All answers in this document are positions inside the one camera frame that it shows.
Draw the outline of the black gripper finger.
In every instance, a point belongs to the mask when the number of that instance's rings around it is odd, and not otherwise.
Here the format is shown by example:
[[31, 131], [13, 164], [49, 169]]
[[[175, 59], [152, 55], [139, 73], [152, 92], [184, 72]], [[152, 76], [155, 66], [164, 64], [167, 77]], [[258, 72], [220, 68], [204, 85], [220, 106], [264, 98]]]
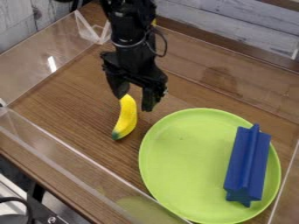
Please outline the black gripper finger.
[[121, 99], [129, 90], [129, 82], [121, 74], [112, 73], [111, 71], [107, 71], [107, 82], [113, 96]]
[[141, 110], [151, 112], [163, 97], [164, 91], [160, 87], [145, 87], [143, 89]]

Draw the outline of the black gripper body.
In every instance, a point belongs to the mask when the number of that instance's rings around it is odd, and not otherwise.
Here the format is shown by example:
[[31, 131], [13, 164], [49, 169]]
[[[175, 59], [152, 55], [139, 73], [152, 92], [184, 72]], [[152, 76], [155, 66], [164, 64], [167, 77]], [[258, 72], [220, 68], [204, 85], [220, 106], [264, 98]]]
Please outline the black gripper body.
[[147, 40], [131, 47], [116, 47], [113, 52], [103, 52], [103, 71], [121, 74], [131, 84], [144, 88], [167, 89], [168, 77], [155, 63], [156, 43]]

